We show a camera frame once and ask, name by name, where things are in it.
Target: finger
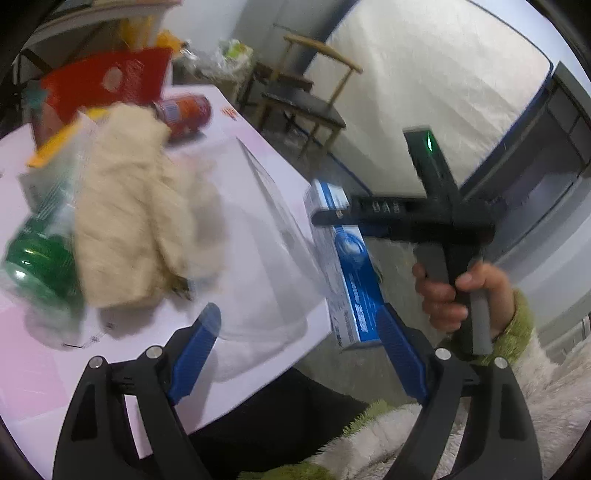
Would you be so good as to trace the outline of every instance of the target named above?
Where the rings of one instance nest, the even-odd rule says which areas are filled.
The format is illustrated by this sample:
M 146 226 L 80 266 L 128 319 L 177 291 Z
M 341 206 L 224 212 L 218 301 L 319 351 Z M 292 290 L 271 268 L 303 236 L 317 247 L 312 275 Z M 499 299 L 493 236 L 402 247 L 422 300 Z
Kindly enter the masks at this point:
M 502 270 L 490 263 L 479 261 L 456 279 L 456 287 L 463 291 L 486 288 L 494 292 L 510 289 L 511 283 Z
M 423 301 L 423 311 L 432 317 L 457 323 L 466 320 L 468 309 L 459 303 L 441 303 L 437 301 Z
M 459 330 L 462 326 L 461 322 L 451 322 L 447 319 L 441 319 L 439 317 L 429 317 L 429 322 L 435 328 L 435 330 L 439 330 L 440 332 L 444 333 L 452 333 L 456 330 Z
M 425 267 L 423 267 L 420 263 L 415 263 L 413 265 L 413 276 L 417 280 L 423 280 L 427 278 L 427 271 Z
M 438 283 L 431 280 L 418 280 L 414 289 L 426 300 L 450 302 L 456 298 L 456 290 L 447 283 Z

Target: human hand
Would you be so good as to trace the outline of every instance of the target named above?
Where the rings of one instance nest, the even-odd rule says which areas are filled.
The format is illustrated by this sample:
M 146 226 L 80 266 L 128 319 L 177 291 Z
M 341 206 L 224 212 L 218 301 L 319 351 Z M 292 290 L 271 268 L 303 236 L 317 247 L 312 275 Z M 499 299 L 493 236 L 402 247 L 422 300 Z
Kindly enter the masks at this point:
M 429 315 L 431 325 L 446 333 L 458 330 L 468 316 L 468 309 L 454 303 L 456 290 L 450 284 L 429 280 L 425 268 L 419 263 L 413 266 L 413 276 L 417 279 L 415 290 L 424 298 L 423 311 Z M 515 315 L 513 288 L 505 272 L 490 263 L 477 262 L 456 279 L 455 285 L 463 291 L 488 290 L 491 338 L 500 335 Z

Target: white tabletop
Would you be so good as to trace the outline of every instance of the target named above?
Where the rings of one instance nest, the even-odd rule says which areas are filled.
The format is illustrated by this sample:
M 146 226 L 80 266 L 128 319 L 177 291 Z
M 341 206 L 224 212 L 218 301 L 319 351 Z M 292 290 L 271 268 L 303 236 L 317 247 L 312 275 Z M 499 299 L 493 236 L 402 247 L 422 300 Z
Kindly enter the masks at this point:
M 185 92 L 206 95 L 213 108 L 212 121 L 197 141 L 239 138 L 273 178 L 304 236 L 311 240 L 303 205 L 308 183 L 246 120 L 222 111 L 231 106 L 217 88 L 170 87 L 165 95 Z M 12 238 L 28 213 L 16 177 L 25 170 L 25 162 L 33 151 L 28 125 L 0 140 L 0 245 Z M 145 348 L 164 344 L 176 329 L 191 323 L 184 312 L 165 300 L 149 318 L 138 312 L 136 319 L 127 319 L 134 324 L 129 331 L 117 329 L 104 335 L 100 333 L 99 312 L 87 309 L 83 328 L 90 336 L 100 333 L 96 341 L 82 349 L 58 350 L 33 339 L 24 317 L 25 309 L 0 293 L 0 415 L 24 455 L 46 479 L 51 478 L 61 424 L 87 361 L 94 355 L 102 355 L 109 362 L 136 358 Z M 220 376 L 218 370 L 220 360 L 230 355 L 233 348 L 230 342 L 218 339 L 192 394 L 176 407 L 185 430 L 193 432 L 231 411 L 294 365 L 329 332 L 330 319 L 323 301 L 308 315 L 302 338 L 263 352 L 256 364 L 228 379 Z M 251 352 L 260 348 L 257 343 L 248 346 Z M 134 400 L 127 402 L 129 418 L 138 453 L 145 456 L 150 453 L 150 445 Z

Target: blue and white box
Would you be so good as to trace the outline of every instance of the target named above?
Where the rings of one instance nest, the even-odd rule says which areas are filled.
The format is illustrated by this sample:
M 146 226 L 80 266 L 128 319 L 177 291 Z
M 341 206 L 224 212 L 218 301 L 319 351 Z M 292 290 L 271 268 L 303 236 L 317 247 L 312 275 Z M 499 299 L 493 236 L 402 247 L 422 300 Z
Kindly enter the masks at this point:
M 318 210 L 346 209 L 341 187 L 314 180 L 304 199 L 308 218 Z M 312 237 L 320 268 L 330 286 L 330 320 L 339 345 L 379 345 L 375 316 L 384 300 L 363 237 L 356 225 L 315 227 Z

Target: wooden chair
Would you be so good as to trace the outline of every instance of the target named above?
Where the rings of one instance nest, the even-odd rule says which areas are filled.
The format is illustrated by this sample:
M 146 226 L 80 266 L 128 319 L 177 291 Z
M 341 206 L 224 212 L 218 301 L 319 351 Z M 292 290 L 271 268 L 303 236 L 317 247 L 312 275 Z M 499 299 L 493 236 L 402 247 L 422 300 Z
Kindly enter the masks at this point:
M 246 83 L 240 100 L 238 101 L 239 114 L 242 115 L 244 113 L 244 109 L 247 106 L 258 105 L 257 102 L 249 102 L 252 87 L 254 86 L 255 82 L 262 83 L 265 86 L 269 86 L 269 79 L 271 78 L 271 75 L 273 75 L 273 71 L 274 68 L 267 65 L 266 63 L 263 63 L 261 61 L 255 63 L 255 66 L 252 69 L 252 74 L 248 79 L 248 82 Z M 302 90 L 305 90 L 306 92 L 311 91 L 312 87 L 314 86 L 314 82 L 312 82 L 312 80 L 308 80 L 302 75 L 296 75 L 294 73 L 289 72 L 280 72 L 276 82 L 300 88 Z
M 345 88 L 345 85 L 351 75 L 353 75 L 353 72 L 363 73 L 363 69 L 353 61 L 343 57 L 332 47 L 329 47 L 318 40 L 312 40 L 311 38 L 300 37 L 299 35 L 294 34 L 287 34 L 284 38 L 287 42 L 287 48 L 283 52 L 279 64 L 271 74 L 268 88 L 262 94 L 262 100 L 256 112 L 256 129 L 259 132 L 262 131 L 273 108 L 281 108 L 289 111 L 292 114 L 290 124 L 295 121 L 296 115 L 307 118 L 314 122 L 314 128 L 308 137 L 308 141 L 300 152 L 300 158 L 308 150 L 310 143 L 314 140 L 314 136 L 318 133 L 318 129 L 321 126 L 330 129 L 332 132 L 329 139 L 322 147 L 322 157 L 324 157 L 332 148 L 340 131 L 343 128 L 346 128 L 343 118 L 336 111 L 333 104 L 343 91 L 343 88 Z M 349 70 L 336 86 L 336 89 L 328 102 L 315 97 L 302 89 L 277 83 L 276 80 L 279 78 L 285 65 L 285 61 L 287 60 L 287 56 L 294 44 L 312 48 L 321 55 L 336 60 L 349 67 Z

